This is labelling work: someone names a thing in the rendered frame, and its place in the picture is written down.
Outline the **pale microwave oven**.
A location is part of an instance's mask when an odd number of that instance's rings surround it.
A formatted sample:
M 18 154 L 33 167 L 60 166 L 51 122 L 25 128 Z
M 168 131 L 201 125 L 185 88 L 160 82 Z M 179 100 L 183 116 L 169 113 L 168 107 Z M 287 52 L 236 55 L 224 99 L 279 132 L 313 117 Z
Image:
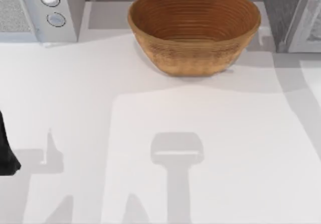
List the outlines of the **pale microwave oven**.
M 78 41 L 86 0 L 61 0 L 54 8 L 40 0 L 0 0 L 0 43 L 74 43 Z M 61 13 L 63 27 L 51 26 L 48 14 Z

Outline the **brown woven basket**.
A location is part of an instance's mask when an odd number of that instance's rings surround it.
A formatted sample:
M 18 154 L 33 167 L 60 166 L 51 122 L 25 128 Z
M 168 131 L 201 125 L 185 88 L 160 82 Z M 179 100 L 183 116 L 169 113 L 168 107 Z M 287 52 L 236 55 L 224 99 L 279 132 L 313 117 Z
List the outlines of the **brown woven basket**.
M 250 0 L 135 0 L 128 23 L 160 71 L 203 77 L 224 71 L 240 56 L 261 14 Z

